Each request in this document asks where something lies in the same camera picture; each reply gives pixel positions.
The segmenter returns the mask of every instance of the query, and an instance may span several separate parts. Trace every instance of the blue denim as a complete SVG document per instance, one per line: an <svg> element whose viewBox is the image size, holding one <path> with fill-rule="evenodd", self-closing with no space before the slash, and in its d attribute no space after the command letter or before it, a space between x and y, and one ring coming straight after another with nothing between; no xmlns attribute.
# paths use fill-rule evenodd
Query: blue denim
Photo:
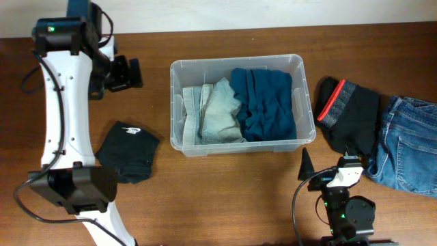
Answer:
<svg viewBox="0 0 437 246"><path fill-rule="evenodd" d="M381 185L437 197L437 105L393 96L366 174Z"/></svg>

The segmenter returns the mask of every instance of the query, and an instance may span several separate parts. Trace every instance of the red stripe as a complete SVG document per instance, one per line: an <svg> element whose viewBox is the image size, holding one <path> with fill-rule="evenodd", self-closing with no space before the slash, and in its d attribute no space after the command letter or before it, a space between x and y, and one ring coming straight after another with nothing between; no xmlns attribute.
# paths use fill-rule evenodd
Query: red stripe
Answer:
<svg viewBox="0 0 437 246"><path fill-rule="evenodd" d="M317 117L318 121L322 121L325 116L328 114L329 109L333 106L335 100L337 99L337 97L339 96L341 89L343 89L343 85L346 82L345 79L341 80L340 83L336 86L334 92L332 95L330 95L330 98L328 100L328 102L325 105L325 108L323 108L322 112L320 113L319 117Z"/></svg>

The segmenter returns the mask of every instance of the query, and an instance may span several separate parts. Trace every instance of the folded clothing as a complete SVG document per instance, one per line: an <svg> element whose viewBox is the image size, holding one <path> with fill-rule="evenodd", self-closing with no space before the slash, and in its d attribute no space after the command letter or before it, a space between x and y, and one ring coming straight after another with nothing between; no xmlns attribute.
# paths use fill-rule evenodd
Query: folded clothing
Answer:
<svg viewBox="0 0 437 246"><path fill-rule="evenodd" d="M236 68L232 70L230 85L234 97L242 103L237 119L247 141L296 138L290 74Z"/></svg>
<svg viewBox="0 0 437 246"><path fill-rule="evenodd" d="M379 94L329 77L320 86L315 125L334 151L369 157L378 134L379 104Z"/></svg>
<svg viewBox="0 0 437 246"><path fill-rule="evenodd" d="M117 121L106 136L96 158L117 172L119 183L147 180L159 140L147 131Z"/></svg>
<svg viewBox="0 0 437 246"><path fill-rule="evenodd" d="M236 120L241 102L234 98L234 90L229 81L222 78L214 85L211 95L202 91L204 98L209 98L201 116L202 144L241 143L244 141L240 125Z"/></svg>
<svg viewBox="0 0 437 246"><path fill-rule="evenodd" d="M437 197L437 105L392 96L365 173L378 184Z"/></svg>
<svg viewBox="0 0 437 246"><path fill-rule="evenodd" d="M200 100L202 87L185 87L182 89L186 119L182 133L182 145L193 146L201 143L200 136Z"/></svg>
<svg viewBox="0 0 437 246"><path fill-rule="evenodd" d="M213 89L214 85L202 85L202 92L200 95L200 133L203 130L203 121L205 120L206 106L208 106Z"/></svg>

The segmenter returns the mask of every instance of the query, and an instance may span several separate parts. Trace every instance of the white wall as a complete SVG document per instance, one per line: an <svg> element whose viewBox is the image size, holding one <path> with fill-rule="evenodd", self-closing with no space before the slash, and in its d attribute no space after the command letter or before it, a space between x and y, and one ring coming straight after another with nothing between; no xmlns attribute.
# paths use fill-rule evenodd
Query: white wall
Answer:
<svg viewBox="0 0 437 246"><path fill-rule="evenodd" d="M39 18L64 17L67 1L0 0L0 38L29 37ZM437 0L94 2L114 20L116 33L437 21Z"/></svg>

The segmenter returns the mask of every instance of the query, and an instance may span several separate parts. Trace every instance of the jeans back pocket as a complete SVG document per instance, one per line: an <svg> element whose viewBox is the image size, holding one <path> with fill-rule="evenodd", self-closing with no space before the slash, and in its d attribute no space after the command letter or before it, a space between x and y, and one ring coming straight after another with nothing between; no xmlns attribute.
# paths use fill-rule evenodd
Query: jeans back pocket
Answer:
<svg viewBox="0 0 437 246"><path fill-rule="evenodd" d="M437 194L437 150L410 143L399 136L397 181L413 193Z"/></svg>

